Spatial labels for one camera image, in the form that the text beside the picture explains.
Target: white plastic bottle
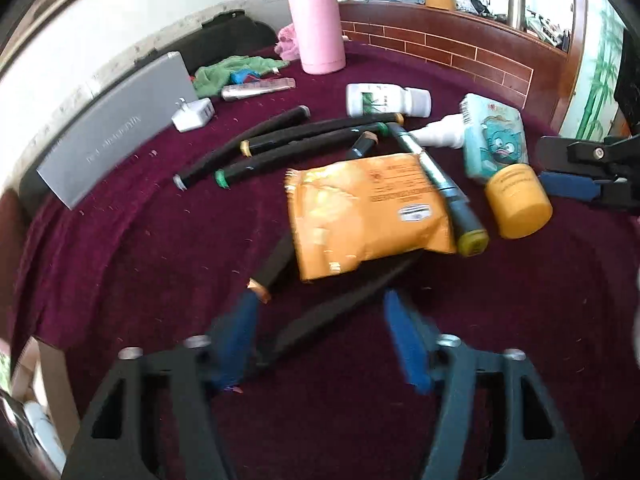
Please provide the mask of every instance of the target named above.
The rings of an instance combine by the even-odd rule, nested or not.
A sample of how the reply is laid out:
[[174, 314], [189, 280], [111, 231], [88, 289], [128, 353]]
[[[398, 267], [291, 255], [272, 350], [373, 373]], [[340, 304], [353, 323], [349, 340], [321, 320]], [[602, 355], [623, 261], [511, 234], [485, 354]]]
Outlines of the white plastic bottle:
[[347, 85], [347, 114], [398, 113], [410, 117], [431, 115], [431, 94], [420, 88], [402, 88], [379, 83]]

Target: black metal bracket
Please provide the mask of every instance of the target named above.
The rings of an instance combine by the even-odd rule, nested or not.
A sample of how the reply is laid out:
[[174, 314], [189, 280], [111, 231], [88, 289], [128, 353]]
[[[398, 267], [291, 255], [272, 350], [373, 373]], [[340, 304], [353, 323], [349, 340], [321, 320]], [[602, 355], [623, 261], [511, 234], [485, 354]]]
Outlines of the black metal bracket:
[[580, 460], [553, 400], [521, 350], [475, 350], [442, 335], [412, 307], [406, 314], [429, 352], [428, 374], [442, 396], [436, 433], [420, 480], [456, 480], [471, 424], [476, 386], [492, 393], [494, 434], [487, 476], [492, 480], [583, 480]]
[[232, 480], [207, 402], [202, 368], [210, 363], [209, 339], [196, 336], [174, 350], [140, 355], [120, 352], [98, 388], [66, 461], [64, 480], [156, 480], [155, 421], [145, 403], [154, 379], [168, 380], [187, 480]]

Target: white bottle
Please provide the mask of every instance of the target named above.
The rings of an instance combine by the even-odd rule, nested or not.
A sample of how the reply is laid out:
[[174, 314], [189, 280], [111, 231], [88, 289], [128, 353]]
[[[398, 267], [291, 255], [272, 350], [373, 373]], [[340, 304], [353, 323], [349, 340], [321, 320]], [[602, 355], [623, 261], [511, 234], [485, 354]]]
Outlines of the white bottle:
[[448, 115], [441, 121], [427, 124], [411, 132], [421, 146], [462, 148], [465, 143], [465, 124], [462, 114]]
[[398, 85], [354, 83], [347, 85], [347, 114], [357, 117], [368, 114], [404, 114], [429, 117], [431, 94], [420, 88]]

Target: white wall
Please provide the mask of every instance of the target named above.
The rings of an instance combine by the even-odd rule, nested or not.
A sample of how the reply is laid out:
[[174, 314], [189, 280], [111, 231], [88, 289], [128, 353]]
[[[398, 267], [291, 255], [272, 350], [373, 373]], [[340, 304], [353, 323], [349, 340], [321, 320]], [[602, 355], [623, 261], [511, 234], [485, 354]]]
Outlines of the white wall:
[[[0, 184], [52, 112], [102, 65], [149, 34], [227, 0], [77, 0], [0, 79]], [[259, 18], [274, 28], [288, 16]]]

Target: thermos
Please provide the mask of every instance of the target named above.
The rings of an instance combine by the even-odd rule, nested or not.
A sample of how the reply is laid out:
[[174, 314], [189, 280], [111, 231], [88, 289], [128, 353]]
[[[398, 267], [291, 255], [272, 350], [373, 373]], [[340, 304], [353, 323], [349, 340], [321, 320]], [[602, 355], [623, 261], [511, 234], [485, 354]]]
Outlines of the thermos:
[[518, 30], [527, 30], [526, 7], [527, 0], [509, 0], [507, 25]]
[[289, 0], [302, 69], [329, 74], [345, 65], [338, 0]]

